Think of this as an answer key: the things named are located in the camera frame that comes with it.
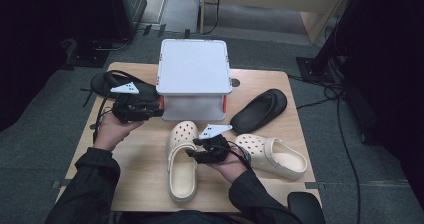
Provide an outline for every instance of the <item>shoe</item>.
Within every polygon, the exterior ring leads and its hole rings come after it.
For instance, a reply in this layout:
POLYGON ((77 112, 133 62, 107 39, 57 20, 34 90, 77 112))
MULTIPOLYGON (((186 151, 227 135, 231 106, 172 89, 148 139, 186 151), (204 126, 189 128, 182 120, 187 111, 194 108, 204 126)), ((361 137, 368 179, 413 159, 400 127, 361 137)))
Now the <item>shoe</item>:
POLYGON ((133 102, 156 102, 159 94, 156 92, 156 86, 146 83, 139 78, 123 71, 111 70, 106 73, 99 73, 91 79, 91 90, 99 96, 116 99, 119 93, 112 93, 110 89, 133 82, 139 90, 139 94, 132 94, 133 102))
POLYGON ((278 89, 269 89, 250 101, 230 121, 237 134, 252 133, 279 116, 287 107, 287 98, 278 89))
POLYGON ((196 125, 183 121, 172 129, 167 143, 168 191, 177 202, 191 201, 197 192, 197 162, 185 152, 196 151, 194 138, 198 138, 196 125))
POLYGON ((306 158, 275 137, 265 138, 252 134, 237 136, 234 143, 246 149, 252 158, 252 167, 296 180, 307 168, 306 158))

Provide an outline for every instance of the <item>box lid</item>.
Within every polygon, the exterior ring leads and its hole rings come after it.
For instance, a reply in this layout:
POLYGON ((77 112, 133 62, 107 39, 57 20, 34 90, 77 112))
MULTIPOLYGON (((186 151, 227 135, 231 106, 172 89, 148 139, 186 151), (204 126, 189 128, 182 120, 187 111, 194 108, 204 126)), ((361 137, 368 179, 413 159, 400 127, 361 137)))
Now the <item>box lid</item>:
POLYGON ((163 40, 156 90, 161 95, 231 93, 226 43, 219 40, 163 40))

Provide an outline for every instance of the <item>black jacket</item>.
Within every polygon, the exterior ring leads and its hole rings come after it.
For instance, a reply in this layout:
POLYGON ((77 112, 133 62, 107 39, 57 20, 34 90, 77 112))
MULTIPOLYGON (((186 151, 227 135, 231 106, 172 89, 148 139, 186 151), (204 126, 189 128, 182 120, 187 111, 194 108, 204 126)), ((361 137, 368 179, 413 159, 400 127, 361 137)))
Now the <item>black jacket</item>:
MULTIPOLYGON (((46 224, 107 224, 120 168, 105 150, 88 148, 76 163, 78 171, 56 205, 46 224)), ((231 203, 255 223, 300 223, 286 207, 271 197, 255 176, 246 171, 231 185, 231 203)), ((231 223, 225 216, 199 211, 179 211, 135 223, 231 223)))

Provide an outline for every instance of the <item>beige crocs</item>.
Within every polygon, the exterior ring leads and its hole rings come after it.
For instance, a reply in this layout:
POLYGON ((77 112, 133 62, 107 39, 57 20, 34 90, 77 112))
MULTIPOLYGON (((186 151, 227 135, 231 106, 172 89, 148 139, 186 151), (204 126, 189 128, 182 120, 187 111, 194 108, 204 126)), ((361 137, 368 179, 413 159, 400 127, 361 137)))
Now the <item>beige crocs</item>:
POLYGON ((275 137, 264 138, 252 134, 238 136, 234 143, 246 149, 252 157, 252 167, 275 173, 291 180, 306 171, 306 158, 275 137))
POLYGON ((197 191, 197 162, 185 152, 196 150, 193 139, 198 137, 196 125, 191 121, 178 123, 169 136, 168 189, 172 199, 179 202, 191 201, 197 191))

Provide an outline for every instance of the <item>clog strap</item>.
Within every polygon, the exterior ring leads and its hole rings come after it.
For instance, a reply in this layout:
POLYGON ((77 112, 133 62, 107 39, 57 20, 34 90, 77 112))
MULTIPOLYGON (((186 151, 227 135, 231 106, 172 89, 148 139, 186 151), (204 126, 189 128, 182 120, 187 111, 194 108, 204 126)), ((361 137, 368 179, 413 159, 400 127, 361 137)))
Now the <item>clog strap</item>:
POLYGON ((172 149, 168 155, 168 172, 171 170, 172 161, 174 160, 176 153, 182 148, 191 148, 193 150, 196 150, 196 145, 194 145, 193 142, 183 142, 174 147, 174 149, 172 149))
POLYGON ((278 163, 278 161, 275 160, 274 154, 272 152, 272 147, 274 146, 274 142, 276 141, 284 145, 283 141, 276 137, 268 138, 265 142, 265 156, 274 168, 281 169, 281 165, 278 163))

